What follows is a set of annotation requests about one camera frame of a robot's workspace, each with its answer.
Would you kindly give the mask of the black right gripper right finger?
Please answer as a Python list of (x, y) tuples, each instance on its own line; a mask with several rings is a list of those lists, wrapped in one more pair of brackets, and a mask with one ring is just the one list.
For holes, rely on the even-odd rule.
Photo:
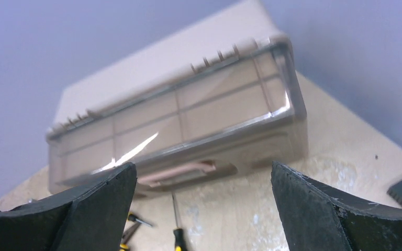
[(402, 250), (402, 209), (368, 201), (279, 162), (271, 183), (290, 250)]

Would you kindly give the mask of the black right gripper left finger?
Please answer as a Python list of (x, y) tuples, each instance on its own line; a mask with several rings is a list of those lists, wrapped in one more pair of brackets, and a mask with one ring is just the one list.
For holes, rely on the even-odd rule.
[(137, 183), (133, 163), (0, 211), (0, 250), (118, 250)]

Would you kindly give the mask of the beige translucent tool box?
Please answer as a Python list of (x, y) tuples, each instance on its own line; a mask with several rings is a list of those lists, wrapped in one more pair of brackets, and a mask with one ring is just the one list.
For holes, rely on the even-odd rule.
[(304, 158), (292, 43), (239, 1), (67, 87), (46, 140), (53, 194), (126, 162), (151, 198)]

